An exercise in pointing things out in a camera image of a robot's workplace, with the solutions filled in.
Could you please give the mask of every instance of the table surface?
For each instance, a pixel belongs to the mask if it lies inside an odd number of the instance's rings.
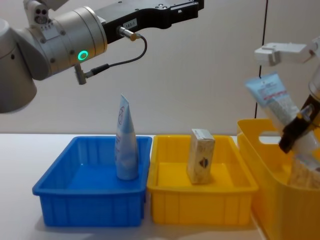
[[[256,221],[245,227],[157,225],[149,203],[140,227],[57,228],[44,225],[32,187],[74,134],[0,134],[0,235],[4,240],[265,240]],[[275,137],[262,142],[274,143]]]

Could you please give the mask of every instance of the white wall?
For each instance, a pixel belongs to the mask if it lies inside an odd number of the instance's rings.
[[[72,69],[37,82],[38,93],[27,108],[0,115],[0,132],[114,133],[124,93],[139,134],[191,128],[234,134],[237,120],[254,116],[255,102],[244,82],[259,72],[254,50],[262,42],[265,1],[206,0],[198,19],[167,30],[144,29],[149,49],[139,62],[111,68],[85,86],[78,85]],[[53,15],[113,2],[70,0]],[[22,0],[1,0],[0,18],[12,27],[27,26]],[[126,60],[142,49],[141,42],[122,39],[83,68]]]
[[[265,42],[308,44],[320,36],[320,1],[269,0]],[[319,60],[306,64],[281,63],[276,67],[263,67],[262,73],[277,71],[291,98],[301,108],[309,95],[308,82]],[[259,109],[257,116],[264,118]]]

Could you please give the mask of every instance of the blue plastic bin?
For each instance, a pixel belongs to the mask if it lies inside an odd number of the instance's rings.
[[[114,136],[75,137],[35,184],[50,227],[139,226],[150,164],[151,137],[137,137],[139,177],[117,178]]]

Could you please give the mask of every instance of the green led ring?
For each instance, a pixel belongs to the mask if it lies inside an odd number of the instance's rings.
[[[88,51],[81,51],[81,52],[79,52],[79,54],[78,54],[78,59],[80,60],[80,61],[83,61],[83,60],[85,60],[87,57],[89,56],[89,53],[88,53]]]

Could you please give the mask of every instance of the yellow basket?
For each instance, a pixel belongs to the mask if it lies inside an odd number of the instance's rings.
[[[232,138],[214,137],[212,182],[206,185],[192,185],[188,179],[190,135],[153,139],[147,189],[155,223],[241,226],[250,222],[258,186]]]
[[[271,240],[319,240],[320,190],[287,185],[292,153],[259,141],[263,132],[275,131],[268,119],[238,122],[240,153],[259,185],[253,210]]]

